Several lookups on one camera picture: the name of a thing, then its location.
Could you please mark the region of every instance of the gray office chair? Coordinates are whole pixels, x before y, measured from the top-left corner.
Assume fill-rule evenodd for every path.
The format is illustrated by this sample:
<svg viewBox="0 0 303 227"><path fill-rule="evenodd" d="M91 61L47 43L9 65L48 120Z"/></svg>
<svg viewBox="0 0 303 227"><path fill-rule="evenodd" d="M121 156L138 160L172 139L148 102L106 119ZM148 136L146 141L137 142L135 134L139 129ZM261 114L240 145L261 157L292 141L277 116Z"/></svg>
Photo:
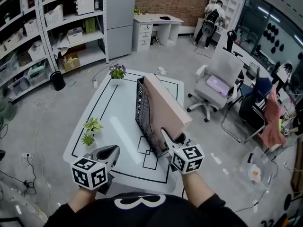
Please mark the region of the gray office chair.
<svg viewBox="0 0 303 227"><path fill-rule="evenodd" d="M206 118L204 121L208 122L210 120L210 107L214 109L214 112L217 112L219 109L223 108L226 103L236 99L237 85L235 84L235 81L243 66L244 63L234 54L217 47L212 58L211 66L203 65L196 72L197 85L195 92L193 94L188 94L188 97L194 96L200 102L189 107L187 111L190 112L199 106L203 106L206 110ZM214 75L230 88L233 88L232 95L223 97L212 87L207 85L206 82L211 75Z"/></svg>

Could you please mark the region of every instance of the black trash can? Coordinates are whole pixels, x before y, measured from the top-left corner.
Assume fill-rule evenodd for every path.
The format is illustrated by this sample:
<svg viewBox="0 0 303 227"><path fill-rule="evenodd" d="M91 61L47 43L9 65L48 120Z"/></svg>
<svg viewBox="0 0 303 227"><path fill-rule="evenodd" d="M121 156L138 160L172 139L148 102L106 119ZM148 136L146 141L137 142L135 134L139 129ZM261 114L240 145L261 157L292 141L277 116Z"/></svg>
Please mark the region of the black trash can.
<svg viewBox="0 0 303 227"><path fill-rule="evenodd" d="M56 91L60 91L65 87L65 81L60 71L55 71L51 74L50 80L52 81L53 87Z"/></svg>

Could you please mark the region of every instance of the cardboard box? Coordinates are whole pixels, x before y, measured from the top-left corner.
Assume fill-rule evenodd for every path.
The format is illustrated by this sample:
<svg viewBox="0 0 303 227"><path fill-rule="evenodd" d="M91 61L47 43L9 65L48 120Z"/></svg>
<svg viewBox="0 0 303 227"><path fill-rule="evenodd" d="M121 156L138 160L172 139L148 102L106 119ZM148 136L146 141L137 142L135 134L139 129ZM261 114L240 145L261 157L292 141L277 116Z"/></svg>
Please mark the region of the cardboard box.
<svg viewBox="0 0 303 227"><path fill-rule="evenodd" d="M63 66L66 71L74 70L74 69L80 67L80 60L79 60L77 52L68 54L65 57L66 57L67 62L63 63Z"/></svg>

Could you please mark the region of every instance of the gray concrete floor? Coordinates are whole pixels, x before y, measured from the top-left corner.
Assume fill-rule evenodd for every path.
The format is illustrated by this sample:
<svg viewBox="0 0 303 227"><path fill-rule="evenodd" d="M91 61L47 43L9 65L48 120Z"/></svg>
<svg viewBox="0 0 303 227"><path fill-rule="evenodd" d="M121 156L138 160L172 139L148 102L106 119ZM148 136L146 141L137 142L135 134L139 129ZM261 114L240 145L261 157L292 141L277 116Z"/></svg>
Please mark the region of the gray concrete floor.
<svg viewBox="0 0 303 227"><path fill-rule="evenodd" d="M176 47L165 48L161 46L158 48L158 45L155 44L149 51L134 52L124 57L128 60L120 60L118 63L125 65L127 68L144 72L156 72L158 66L163 66L170 73L167 74L167 77L185 83L185 95L187 95L194 89L195 77L186 69L195 73L201 65L210 62L209 58L195 53L195 48L192 45L192 38L183 36L178 38ZM214 53L214 47L208 50L199 48L197 52L211 57ZM55 212L59 204L68 202L78 188L72 182L70 166L64 162L62 156L78 120L96 91L91 80L105 66L107 65L104 62L96 62L65 74L64 78L67 86L61 91L55 91L52 85L48 83L26 94L16 103L18 112L15 118L8 122L7 135L0 140L0 148L7 152L5 158L0 162L0 169L22 181L32 181L31 167L23 166L20 158L22 153L33 153L35 135L40 122L36 139L36 153L32 162L37 176L37 195L27 197L37 203L48 216ZM108 70L105 69L96 76L99 84L107 73ZM45 108L36 108L36 104L43 100L41 97L53 100L53 104L46 112ZM185 107L193 103L194 99L185 97ZM211 112L211 121L205 123L205 115L202 109L195 109L190 113L193 122L190 124L188 131L195 141L202 146L206 154L203 166L199 171L200 175L226 201L228 207L237 211L252 206L253 201L259 200L262 195L262 192L254 192L244 185L237 173L244 156L253 151L258 144L254 140L250 140L246 145L243 145L228 136L221 128L221 121L225 112L226 109L217 113ZM237 131L239 126L235 127L235 122L235 117L229 116L226 125ZM295 152L296 146L289 147L276 158L278 175L272 183L270 192L264 194L258 205L258 211L254 213L253 209L249 209L237 213L248 226L260 226L262 220L270 220L271 218L277 220L284 213L285 197L288 193L291 193L291 173L283 166L283 162L287 162L290 168L293 167ZM220 165L216 163L211 153L221 160ZM224 173L223 169L229 172L228 175ZM1 173L0 179L12 188L22 189L17 181L9 179ZM182 189L183 185L179 177L176 190L172 194L181 196ZM115 184L110 189L108 196L133 190L134 188ZM19 216L26 226L43 225L40 219L26 211L22 211L21 215L16 213L15 203L13 202L8 203L7 200L3 200L1 205L0 218ZM290 215L293 214L296 207L297 205L294 202L289 210Z"/></svg>

